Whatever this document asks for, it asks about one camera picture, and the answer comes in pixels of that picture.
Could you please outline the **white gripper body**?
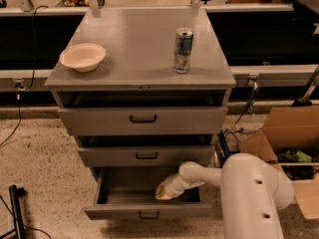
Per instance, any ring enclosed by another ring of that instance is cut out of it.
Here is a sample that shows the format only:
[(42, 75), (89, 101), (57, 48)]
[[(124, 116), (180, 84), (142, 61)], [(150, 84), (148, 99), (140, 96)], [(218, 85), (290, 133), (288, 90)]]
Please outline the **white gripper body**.
[(173, 174), (167, 177), (163, 182), (163, 198), (173, 199), (183, 194), (183, 192), (190, 188), (190, 183), (186, 181), (181, 175)]

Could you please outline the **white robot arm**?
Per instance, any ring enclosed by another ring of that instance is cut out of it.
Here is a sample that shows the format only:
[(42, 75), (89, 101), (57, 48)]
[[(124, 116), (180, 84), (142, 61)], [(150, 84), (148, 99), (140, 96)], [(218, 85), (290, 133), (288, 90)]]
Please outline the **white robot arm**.
[(224, 239), (284, 239), (278, 211), (293, 202), (294, 187), (282, 171), (248, 153), (232, 155), (221, 168), (186, 161), (159, 185), (156, 199), (203, 184), (220, 188)]

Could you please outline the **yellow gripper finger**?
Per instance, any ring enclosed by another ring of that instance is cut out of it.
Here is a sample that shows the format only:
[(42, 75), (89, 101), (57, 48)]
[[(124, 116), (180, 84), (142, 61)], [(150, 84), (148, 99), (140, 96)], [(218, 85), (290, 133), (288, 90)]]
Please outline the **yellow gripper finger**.
[(164, 191), (164, 186), (162, 184), (156, 190), (156, 199), (157, 200), (167, 200), (167, 195)]

